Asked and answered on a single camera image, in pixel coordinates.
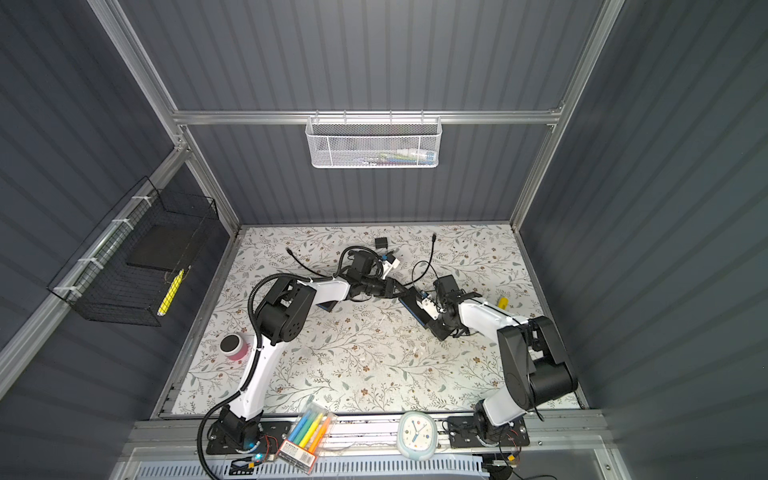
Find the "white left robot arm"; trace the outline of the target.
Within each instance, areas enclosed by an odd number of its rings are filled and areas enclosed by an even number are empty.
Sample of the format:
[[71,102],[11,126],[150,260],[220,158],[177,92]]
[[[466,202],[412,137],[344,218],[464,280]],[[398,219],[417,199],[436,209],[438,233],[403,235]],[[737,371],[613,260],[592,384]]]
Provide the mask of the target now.
[[198,461],[208,478],[219,477],[206,458],[204,440],[211,433],[245,455],[257,453],[266,443],[260,422],[267,389],[283,351],[302,331],[312,307],[330,312],[337,304],[354,301],[360,294],[396,298],[403,285],[390,276],[390,271],[397,263],[392,252],[381,254],[355,245],[342,251],[330,275],[314,270],[308,276],[279,272],[264,277],[252,288],[246,312],[254,337],[246,370],[238,389],[204,414],[196,434]]

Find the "small mint desk clock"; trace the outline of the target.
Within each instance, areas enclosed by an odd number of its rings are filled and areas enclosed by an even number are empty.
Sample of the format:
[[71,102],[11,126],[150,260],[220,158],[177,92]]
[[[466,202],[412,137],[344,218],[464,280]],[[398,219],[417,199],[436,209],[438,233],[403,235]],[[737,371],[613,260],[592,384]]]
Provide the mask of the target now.
[[407,459],[424,461],[430,459],[438,445],[438,429],[435,420],[419,411],[405,412],[399,422],[396,434],[398,451]]

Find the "yellow marker in basket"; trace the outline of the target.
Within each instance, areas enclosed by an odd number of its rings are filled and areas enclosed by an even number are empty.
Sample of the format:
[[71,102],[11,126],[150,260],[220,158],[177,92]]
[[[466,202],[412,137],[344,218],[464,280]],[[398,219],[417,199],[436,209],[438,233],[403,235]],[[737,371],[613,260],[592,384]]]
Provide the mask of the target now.
[[159,317],[163,317],[168,313],[168,310],[170,309],[170,306],[173,303],[173,300],[175,299],[175,296],[185,278],[186,271],[184,269],[181,269],[178,274],[175,276],[175,278],[171,281],[170,286],[168,287],[168,290],[166,291],[166,294],[162,301],[160,302],[160,305],[157,309],[157,315]]

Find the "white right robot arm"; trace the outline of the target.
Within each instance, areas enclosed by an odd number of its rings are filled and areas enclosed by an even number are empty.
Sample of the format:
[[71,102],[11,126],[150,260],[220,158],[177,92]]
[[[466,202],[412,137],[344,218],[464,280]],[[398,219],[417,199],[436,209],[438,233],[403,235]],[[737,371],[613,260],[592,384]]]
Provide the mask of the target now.
[[525,413],[577,390],[577,375],[553,320],[518,319],[481,294],[461,289],[451,275],[433,285],[437,304],[428,329],[435,337],[443,341],[479,333],[499,347],[503,385],[476,404],[479,440],[500,443],[503,429]]

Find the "pack of coloured markers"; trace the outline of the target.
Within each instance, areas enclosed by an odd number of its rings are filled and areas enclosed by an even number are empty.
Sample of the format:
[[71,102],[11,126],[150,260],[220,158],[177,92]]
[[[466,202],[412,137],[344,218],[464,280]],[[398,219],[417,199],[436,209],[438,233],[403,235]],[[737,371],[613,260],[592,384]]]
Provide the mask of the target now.
[[278,458],[306,474],[312,473],[319,458],[320,447],[336,420],[335,413],[310,403],[280,445]]

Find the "blue black network switch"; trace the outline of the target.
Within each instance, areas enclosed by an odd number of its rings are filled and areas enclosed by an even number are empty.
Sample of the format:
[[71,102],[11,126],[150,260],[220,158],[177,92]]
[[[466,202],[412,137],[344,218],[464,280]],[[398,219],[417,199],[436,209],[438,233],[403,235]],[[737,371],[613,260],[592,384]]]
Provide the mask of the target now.
[[338,304],[337,301],[326,301],[322,303],[317,303],[316,306],[326,312],[332,312],[334,307]]

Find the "pink tape roll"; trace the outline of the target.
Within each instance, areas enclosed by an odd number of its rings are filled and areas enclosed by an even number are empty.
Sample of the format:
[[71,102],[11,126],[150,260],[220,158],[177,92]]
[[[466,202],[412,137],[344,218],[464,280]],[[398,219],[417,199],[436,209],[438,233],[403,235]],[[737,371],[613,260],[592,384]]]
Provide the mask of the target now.
[[250,345],[240,333],[231,333],[220,340],[219,350],[229,361],[239,362],[248,355]]

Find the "black ribbed network switch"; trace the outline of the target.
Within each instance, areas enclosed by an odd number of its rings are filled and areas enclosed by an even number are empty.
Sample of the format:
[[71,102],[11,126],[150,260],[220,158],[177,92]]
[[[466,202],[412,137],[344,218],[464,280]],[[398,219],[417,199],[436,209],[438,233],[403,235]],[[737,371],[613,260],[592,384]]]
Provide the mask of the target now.
[[424,299],[418,289],[411,286],[404,293],[399,296],[400,303],[406,308],[406,310],[417,320],[417,322],[423,327],[428,328],[433,321],[432,316],[421,306],[421,301]]

